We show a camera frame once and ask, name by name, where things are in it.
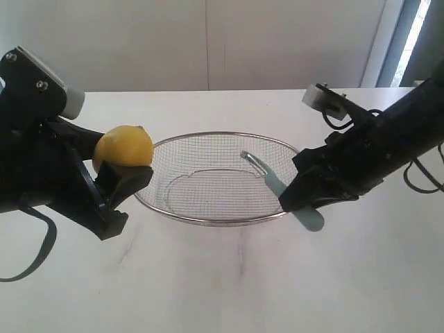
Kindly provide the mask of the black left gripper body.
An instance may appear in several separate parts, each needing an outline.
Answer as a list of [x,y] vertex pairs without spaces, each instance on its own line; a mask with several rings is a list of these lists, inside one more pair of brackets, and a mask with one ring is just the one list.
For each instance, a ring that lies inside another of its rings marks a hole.
[[44,205],[100,240],[122,233],[125,212],[109,207],[82,157],[49,129],[56,117],[34,117],[1,86],[1,212]]

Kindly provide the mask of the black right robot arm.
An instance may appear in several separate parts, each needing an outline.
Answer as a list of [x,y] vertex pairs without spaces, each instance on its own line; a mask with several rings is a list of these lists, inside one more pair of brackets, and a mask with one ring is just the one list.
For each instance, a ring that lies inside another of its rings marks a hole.
[[309,86],[302,101],[325,120],[349,116],[351,123],[293,158],[297,175],[279,197],[286,212],[358,200],[443,143],[441,78],[427,79],[383,111],[367,110],[321,84]]

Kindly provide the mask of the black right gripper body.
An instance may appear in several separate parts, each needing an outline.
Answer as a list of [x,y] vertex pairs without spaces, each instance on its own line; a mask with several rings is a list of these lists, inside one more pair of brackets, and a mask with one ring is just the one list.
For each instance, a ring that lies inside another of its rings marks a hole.
[[320,171],[333,177],[332,194],[359,197],[384,181],[377,146],[367,137],[333,132],[318,148],[305,148],[294,158],[298,172]]

